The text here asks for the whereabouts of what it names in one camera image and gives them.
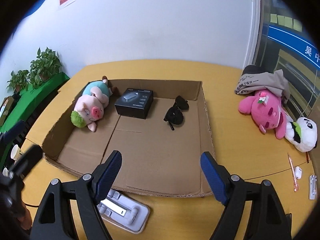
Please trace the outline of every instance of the paper cup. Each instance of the paper cup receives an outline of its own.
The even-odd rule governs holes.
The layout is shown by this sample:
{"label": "paper cup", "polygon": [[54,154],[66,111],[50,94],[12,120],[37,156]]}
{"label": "paper cup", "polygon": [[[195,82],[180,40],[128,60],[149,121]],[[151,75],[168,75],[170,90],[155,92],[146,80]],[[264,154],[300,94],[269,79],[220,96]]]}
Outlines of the paper cup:
{"label": "paper cup", "polygon": [[3,176],[8,177],[9,176],[9,171],[7,168],[4,168],[2,171]]}
{"label": "paper cup", "polygon": [[18,159],[20,159],[20,157],[23,155],[23,153],[21,152],[19,146],[16,144],[11,151],[11,159],[17,161]]}

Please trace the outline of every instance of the pig snout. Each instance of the pig snout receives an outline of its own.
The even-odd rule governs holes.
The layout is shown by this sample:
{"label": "pig snout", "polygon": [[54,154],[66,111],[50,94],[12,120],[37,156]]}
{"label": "pig snout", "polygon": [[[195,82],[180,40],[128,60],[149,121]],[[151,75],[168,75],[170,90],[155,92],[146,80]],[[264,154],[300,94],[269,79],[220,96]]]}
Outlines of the pig snout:
{"label": "pig snout", "polygon": [[99,107],[95,106],[91,109],[91,115],[94,119],[100,119],[102,117],[102,113]]}

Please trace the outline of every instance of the panda plush toy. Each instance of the panda plush toy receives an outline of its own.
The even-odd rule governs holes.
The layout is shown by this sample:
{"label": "panda plush toy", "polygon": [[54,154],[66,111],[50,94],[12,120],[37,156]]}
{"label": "panda plush toy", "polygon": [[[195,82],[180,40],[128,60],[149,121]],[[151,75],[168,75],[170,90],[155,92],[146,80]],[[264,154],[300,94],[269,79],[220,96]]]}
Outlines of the panda plush toy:
{"label": "panda plush toy", "polygon": [[287,123],[285,138],[300,152],[308,152],[316,148],[317,136],[316,123],[306,117]]}

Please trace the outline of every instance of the blue gripper pad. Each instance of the blue gripper pad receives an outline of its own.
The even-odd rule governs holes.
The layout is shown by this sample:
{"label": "blue gripper pad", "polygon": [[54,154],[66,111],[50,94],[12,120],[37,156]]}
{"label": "blue gripper pad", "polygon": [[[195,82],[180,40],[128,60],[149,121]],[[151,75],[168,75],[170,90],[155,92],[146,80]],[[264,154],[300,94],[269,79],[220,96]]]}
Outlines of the blue gripper pad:
{"label": "blue gripper pad", "polygon": [[3,134],[4,144],[11,143],[19,134],[21,134],[26,127],[26,124],[23,120],[16,122],[16,124],[6,133]]}
{"label": "blue gripper pad", "polygon": [[[229,202],[226,179],[228,180],[230,174],[223,166],[216,163],[215,159],[209,152],[202,153],[200,157],[200,166],[216,200],[226,206]],[[223,167],[223,169],[225,170],[222,170],[223,174],[220,174],[221,167]]]}
{"label": "blue gripper pad", "polygon": [[107,167],[96,184],[95,199],[100,202],[105,199],[111,189],[122,164],[122,156],[118,151],[113,151],[105,164]]}

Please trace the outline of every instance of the pink stuffed animal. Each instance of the pink stuffed animal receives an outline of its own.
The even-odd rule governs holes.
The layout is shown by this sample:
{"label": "pink stuffed animal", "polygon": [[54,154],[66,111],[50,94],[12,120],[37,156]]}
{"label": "pink stuffed animal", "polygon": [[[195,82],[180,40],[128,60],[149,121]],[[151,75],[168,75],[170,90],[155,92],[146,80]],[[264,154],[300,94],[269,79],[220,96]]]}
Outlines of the pink stuffed animal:
{"label": "pink stuffed animal", "polygon": [[286,112],[281,107],[281,98],[268,89],[257,90],[254,96],[241,100],[239,112],[251,114],[262,133],[275,129],[278,139],[284,137],[287,126]]}
{"label": "pink stuffed animal", "polygon": [[96,121],[101,119],[104,108],[109,104],[109,97],[116,91],[116,87],[108,88],[108,79],[89,83],[82,92],[71,112],[71,122],[79,128],[85,127],[95,132]]}

